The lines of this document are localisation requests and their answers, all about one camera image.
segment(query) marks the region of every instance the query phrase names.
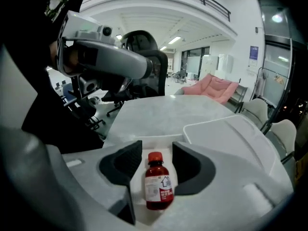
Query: black office chair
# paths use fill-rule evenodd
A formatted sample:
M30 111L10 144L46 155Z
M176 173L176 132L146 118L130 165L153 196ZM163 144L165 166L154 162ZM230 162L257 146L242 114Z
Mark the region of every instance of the black office chair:
M128 90L121 91L119 93L107 92L106 95L102 98L103 102L114 102L115 108L107 112L107 116L110 117L110 113L113 111L121 109L125 101L133 99L132 95Z
M148 78L133 80L127 90L119 93L108 92L102 98L103 102L114 101L118 107L107 113L119 110L125 101L135 98L155 97L165 95L165 82L167 77L168 58L158 50L153 36L146 31L133 31L121 39L122 48L136 52L153 62L153 70Z
M171 80L177 79L178 81L180 80L182 82L185 82L185 77L186 77L186 70L181 70L181 71L178 71L175 74L173 74L171 76Z
M103 119L96 119L96 121L92 118L96 113L96 108L94 104L88 99L88 97L78 100L75 96L73 96L70 91L73 91L73 86L71 83L63 86L63 102L67 102L67 106L71 109L73 115L80 119L87 127L92 130L98 129L100 123L104 125L106 122Z
M134 80L129 91L134 98L164 96L168 69L166 54L158 50L139 51L136 53L149 58L153 63L153 70L148 78Z

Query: white plastic tray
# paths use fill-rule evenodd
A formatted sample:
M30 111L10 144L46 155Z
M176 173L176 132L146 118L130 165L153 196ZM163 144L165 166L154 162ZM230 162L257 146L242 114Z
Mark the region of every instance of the white plastic tray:
M142 141L142 162L130 182L130 190L136 216L136 227L141 230L151 229L151 225L164 211L153 211L146 208L144 178L148 166L148 154L161 152L164 164L169 171L172 189L178 185L178 177L172 164L172 142L184 141L182 134L152 137L137 137L134 140Z
M242 115L187 125L183 131L188 143L246 159L264 170L288 192L293 191L288 174L272 143Z

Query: pink sofa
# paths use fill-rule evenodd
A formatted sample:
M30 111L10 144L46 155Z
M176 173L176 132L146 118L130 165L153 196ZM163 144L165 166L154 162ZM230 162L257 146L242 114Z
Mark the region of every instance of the pink sofa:
M234 94L239 83L217 78L207 74L202 80L191 87L182 87L184 95L205 95L225 104Z

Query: ceiling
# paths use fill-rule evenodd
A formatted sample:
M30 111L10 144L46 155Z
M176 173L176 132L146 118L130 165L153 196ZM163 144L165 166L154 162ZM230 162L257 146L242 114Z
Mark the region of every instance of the ceiling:
M135 30L148 31L156 40L159 48L166 46L168 50L185 47L188 44L208 39L209 42L227 39L219 32L210 29L201 20L193 20L184 14L175 14L174 11L165 9L131 8L129 12L112 14L105 13L93 16L94 19L102 24L113 28L112 37L125 35ZM181 37L173 44L169 42L175 37Z

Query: medicine bottle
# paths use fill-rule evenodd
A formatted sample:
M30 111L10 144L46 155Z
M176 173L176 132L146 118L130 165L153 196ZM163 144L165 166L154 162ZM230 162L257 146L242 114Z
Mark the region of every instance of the medicine bottle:
M160 152L148 155L149 169L145 173L145 200L150 210L164 210L173 201L173 191L169 171L163 164Z

